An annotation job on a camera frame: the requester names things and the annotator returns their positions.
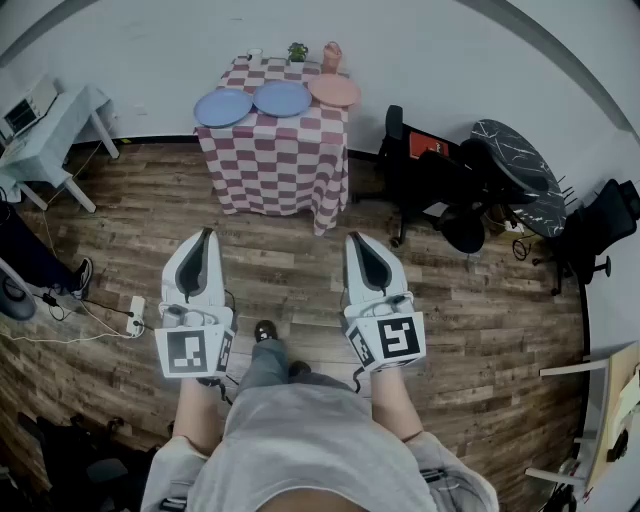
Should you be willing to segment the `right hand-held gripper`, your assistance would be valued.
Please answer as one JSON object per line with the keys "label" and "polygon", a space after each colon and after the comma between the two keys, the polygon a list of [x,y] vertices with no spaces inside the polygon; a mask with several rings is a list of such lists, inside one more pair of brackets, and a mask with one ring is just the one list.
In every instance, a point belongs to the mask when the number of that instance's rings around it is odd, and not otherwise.
{"label": "right hand-held gripper", "polygon": [[366,234],[349,233],[344,285],[345,336],[365,372],[402,367],[425,357],[424,316],[414,309],[413,294],[404,293],[408,283],[394,253]]}

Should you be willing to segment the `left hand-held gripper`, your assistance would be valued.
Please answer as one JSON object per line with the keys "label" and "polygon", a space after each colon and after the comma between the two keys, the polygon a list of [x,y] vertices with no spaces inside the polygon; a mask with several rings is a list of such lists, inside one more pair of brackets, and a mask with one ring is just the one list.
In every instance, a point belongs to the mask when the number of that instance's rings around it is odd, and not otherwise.
{"label": "left hand-held gripper", "polygon": [[[226,305],[220,247],[210,228],[184,241],[162,272],[162,325],[154,336],[166,378],[221,378],[235,338],[234,311]],[[204,292],[205,302],[188,303]],[[183,298],[185,302],[170,301]]]}

